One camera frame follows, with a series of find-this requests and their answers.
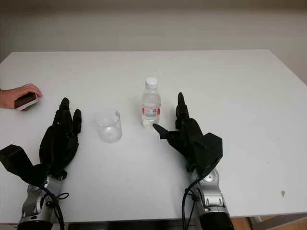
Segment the person's bare hand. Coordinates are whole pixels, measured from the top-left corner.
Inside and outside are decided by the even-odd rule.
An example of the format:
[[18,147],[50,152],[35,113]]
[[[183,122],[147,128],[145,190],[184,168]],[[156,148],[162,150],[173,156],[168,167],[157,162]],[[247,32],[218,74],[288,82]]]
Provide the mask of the person's bare hand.
[[1,90],[0,107],[14,109],[14,101],[30,92],[35,93],[38,97],[42,96],[40,89],[31,83],[10,90]]

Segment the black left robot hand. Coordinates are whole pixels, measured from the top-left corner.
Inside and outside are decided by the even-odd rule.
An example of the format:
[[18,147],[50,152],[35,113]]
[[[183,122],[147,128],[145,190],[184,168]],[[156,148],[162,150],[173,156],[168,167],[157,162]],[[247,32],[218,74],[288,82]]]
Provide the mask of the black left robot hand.
[[69,105],[69,99],[63,98],[39,149],[40,163],[47,166],[50,175],[58,180],[67,177],[65,168],[76,154],[79,146],[78,134],[82,127],[81,111],[76,109],[71,115]]

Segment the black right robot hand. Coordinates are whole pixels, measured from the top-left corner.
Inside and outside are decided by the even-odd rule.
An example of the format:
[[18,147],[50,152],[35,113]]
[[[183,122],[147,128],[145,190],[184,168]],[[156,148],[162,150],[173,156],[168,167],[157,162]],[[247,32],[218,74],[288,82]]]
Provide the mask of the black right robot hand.
[[159,124],[153,124],[153,128],[159,133],[160,139],[167,140],[171,147],[184,156],[188,172],[197,170],[198,174],[204,175],[210,165],[208,143],[197,121],[189,116],[183,93],[178,94],[177,102],[176,131],[168,131]]

